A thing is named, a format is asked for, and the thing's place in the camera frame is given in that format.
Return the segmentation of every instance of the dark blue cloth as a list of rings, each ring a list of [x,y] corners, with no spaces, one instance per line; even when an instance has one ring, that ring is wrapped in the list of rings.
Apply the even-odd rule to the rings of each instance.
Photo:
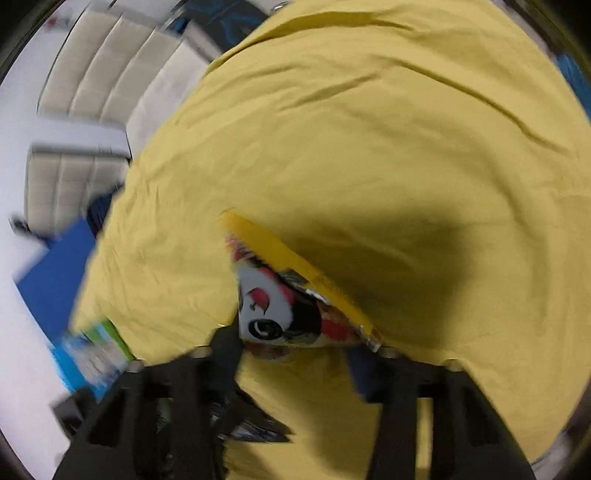
[[[589,81],[570,55],[562,54],[558,56],[556,63],[579,102],[583,105],[587,118],[591,119],[591,85]]]
[[[189,18],[177,18],[170,26],[169,26],[169,30],[172,30],[173,32],[175,32],[177,35],[182,35],[185,31],[185,29],[187,28],[187,25],[189,24],[190,19]]]
[[[17,282],[22,299],[49,341],[67,331],[95,237],[80,219],[45,256]]]
[[[121,188],[123,188],[123,185],[116,185],[110,192],[99,195],[97,198],[95,198],[88,207],[86,212],[86,221],[88,222],[90,231],[94,236],[97,236],[100,232],[102,232],[103,225],[105,224],[105,220],[109,214],[109,210],[111,209],[113,195]]]
[[[389,375],[377,353],[359,345],[345,349],[349,372],[356,392],[367,403],[383,403],[388,391]]]
[[[184,8],[223,51],[234,48],[267,19],[246,0],[189,0]]]

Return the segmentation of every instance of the white floor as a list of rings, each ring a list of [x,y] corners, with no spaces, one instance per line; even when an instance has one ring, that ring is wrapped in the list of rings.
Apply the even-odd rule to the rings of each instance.
[[[67,0],[59,13],[75,18],[89,0]],[[177,0],[121,0],[163,20]],[[41,29],[0,85],[0,428],[31,475],[53,477],[68,442],[51,412],[66,394],[47,339],[23,303],[14,278],[44,252],[13,234],[8,219],[22,213],[25,165],[32,144],[63,145],[129,154],[125,134],[114,128],[37,116],[37,99],[66,33]]]

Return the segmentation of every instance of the black object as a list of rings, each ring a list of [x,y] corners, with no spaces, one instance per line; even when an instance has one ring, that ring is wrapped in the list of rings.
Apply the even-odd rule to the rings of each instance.
[[[90,388],[84,387],[53,407],[53,413],[62,431],[72,440],[94,407],[95,395]]]
[[[591,426],[575,447],[571,460],[556,476],[555,480],[588,480],[591,472]]]
[[[269,319],[253,320],[248,324],[248,332],[259,340],[270,342],[284,335],[283,328],[277,322]]]
[[[257,434],[259,423],[289,433],[237,387],[242,351],[234,321],[217,330],[209,347],[168,364],[132,362],[77,430],[54,480],[224,479],[223,442],[249,415],[256,421],[246,437]],[[367,480],[414,479],[417,399],[423,397],[433,399],[430,480],[535,480],[466,372],[413,362],[388,348],[381,353],[373,354],[374,365],[386,381],[375,393],[383,408]],[[172,399],[170,428],[160,432],[159,398]]]
[[[2,480],[35,480],[18,459],[0,432],[0,478]]]
[[[19,216],[19,215],[13,215],[12,217],[10,217],[10,227],[12,228],[12,231],[14,233],[17,233],[19,235],[33,235],[36,236],[33,232],[31,232],[31,228],[29,227],[29,224],[27,223],[27,221]]]

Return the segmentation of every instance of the beige chair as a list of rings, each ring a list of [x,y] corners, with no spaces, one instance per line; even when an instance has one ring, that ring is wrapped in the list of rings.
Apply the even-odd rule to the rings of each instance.
[[[119,124],[137,156],[208,65],[188,42],[150,20],[91,5],[51,68],[38,112]]]
[[[98,195],[123,183],[128,159],[120,155],[33,147],[27,161],[25,215],[35,234],[57,238]]]

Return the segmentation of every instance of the yellow fabric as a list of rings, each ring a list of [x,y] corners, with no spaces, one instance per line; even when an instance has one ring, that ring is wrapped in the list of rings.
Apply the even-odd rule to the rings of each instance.
[[[235,207],[337,282],[385,343],[460,359],[530,459],[591,371],[591,128],[486,0],[295,0],[210,68],[132,166],[74,326],[107,316],[170,359],[236,304]],[[246,358],[296,433],[236,478],[363,478],[375,406],[338,351]]]

